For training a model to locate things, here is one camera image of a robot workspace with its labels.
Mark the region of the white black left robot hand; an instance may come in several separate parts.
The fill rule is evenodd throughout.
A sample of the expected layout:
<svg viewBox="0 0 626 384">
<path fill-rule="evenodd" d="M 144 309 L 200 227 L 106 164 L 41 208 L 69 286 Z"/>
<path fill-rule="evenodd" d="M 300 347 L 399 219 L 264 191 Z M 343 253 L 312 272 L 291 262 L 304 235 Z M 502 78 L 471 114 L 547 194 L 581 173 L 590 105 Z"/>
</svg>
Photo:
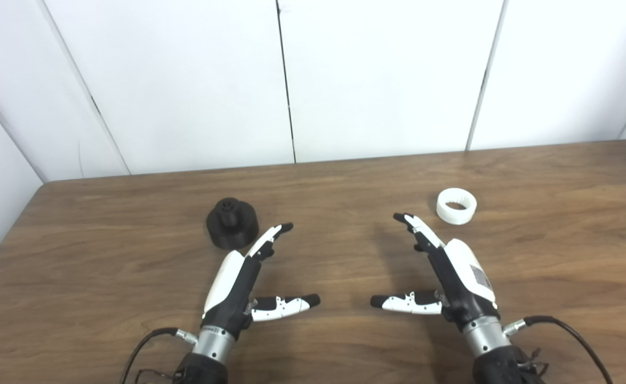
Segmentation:
<svg viewBox="0 0 626 384">
<path fill-rule="evenodd" d="M 321 303 L 318 294 L 253 298 L 262 263 L 274 255 L 272 246 L 292 223 L 272 226 L 260 236 L 247 254 L 230 251 L 214 279 L 204 303 L 201 328 L 216 328 L 237 341 L 254 322 L 274 321 L 293 316 Z"/>
</svg>

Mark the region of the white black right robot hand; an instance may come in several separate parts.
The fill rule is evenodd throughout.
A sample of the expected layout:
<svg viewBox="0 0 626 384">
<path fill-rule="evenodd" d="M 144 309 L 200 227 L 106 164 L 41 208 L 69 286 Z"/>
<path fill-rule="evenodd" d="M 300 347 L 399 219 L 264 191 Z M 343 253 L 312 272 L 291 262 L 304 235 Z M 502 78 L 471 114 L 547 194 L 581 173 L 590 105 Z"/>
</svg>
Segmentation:
<svg viewBox="0 0 626 384">
<path fill-rule="evenodd" d="M 372 308 L 413 315 L 442 315 L 462 331 L 480 318 L 500 320 L 493 287 L 471 248 L 459 239 L 444 243 L 420 217 L 396 212 L 393 218 L 406 225 L 427 255 L 440 282 L 435 290 L 414 290 L 397 295 L 374 295 Z"/>
</svg>

